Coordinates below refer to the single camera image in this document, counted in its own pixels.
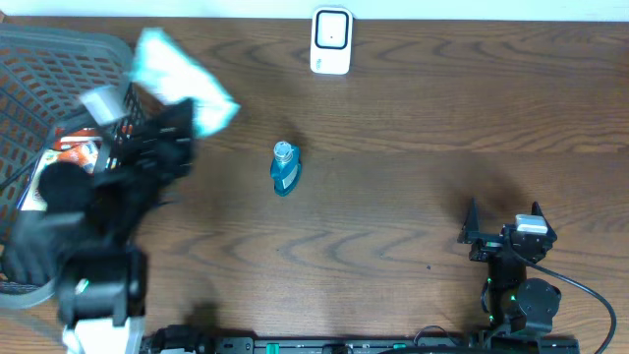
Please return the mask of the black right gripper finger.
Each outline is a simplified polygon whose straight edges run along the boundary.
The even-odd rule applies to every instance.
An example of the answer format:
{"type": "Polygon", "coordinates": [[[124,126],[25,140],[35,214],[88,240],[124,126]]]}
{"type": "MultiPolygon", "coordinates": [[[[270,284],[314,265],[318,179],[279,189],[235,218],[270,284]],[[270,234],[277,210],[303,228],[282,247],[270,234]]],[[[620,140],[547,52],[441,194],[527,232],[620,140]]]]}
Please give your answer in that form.
{"type": "Polygon", "coordinates": [[[550,231],[551,226],[543,215],[542,208],[538,202],[532,204],[533,226],[538,231],[550,231]]]}
{"type": "Polygon", "coordinates": [[[457,238],[457,242],[460,244],[472,244],[479,239],[479,236],[480,225],[477,203],[475,199],[471,199],[465,221],[457,238]]]}

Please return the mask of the teal wet wipes packet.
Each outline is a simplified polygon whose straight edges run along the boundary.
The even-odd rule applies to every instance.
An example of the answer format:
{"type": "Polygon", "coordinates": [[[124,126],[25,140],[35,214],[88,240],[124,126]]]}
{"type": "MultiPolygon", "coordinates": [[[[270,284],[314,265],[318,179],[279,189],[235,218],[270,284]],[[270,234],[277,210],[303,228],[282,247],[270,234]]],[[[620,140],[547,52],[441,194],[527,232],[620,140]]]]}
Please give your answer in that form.
{"type": "Polygon", "coordinates": [[[198,138],[225,129],[240,110],[218,79],[161,28],[142,30],[130,79],[165,105],[191,99],[198,138]]]}

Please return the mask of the large white snack bag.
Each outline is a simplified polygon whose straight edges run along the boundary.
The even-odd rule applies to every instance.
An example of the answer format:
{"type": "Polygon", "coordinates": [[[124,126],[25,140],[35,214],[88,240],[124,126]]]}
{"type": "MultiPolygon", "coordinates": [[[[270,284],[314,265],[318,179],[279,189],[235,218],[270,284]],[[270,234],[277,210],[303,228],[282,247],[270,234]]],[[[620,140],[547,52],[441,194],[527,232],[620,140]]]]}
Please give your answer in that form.
{"type": "Polygon", "coordinates": [[[57,161],[59,154],[60,151],[47,149],[41,155],[35,165],[34,172],[31,174],[29,186],[19,203],[19,210],[46,211],[47,203],[41,196],[38,189],[40,175],[47,166],[57,161]]]}

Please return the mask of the teal mouthwash bottle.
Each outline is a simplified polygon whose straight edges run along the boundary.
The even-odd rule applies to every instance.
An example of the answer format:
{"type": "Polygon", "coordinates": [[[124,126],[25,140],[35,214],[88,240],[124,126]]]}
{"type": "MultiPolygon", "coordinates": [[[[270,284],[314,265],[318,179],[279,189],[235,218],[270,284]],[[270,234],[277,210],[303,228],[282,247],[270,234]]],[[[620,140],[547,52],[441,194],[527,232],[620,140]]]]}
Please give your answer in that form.
{"type": "Polygon", "coordinates": [[[273,148],[274,159],[270,166],[270,177],[274,192],[286,197],[297,186],[301,172],[301,150],[288,142],[277,142],[273,148]]]}

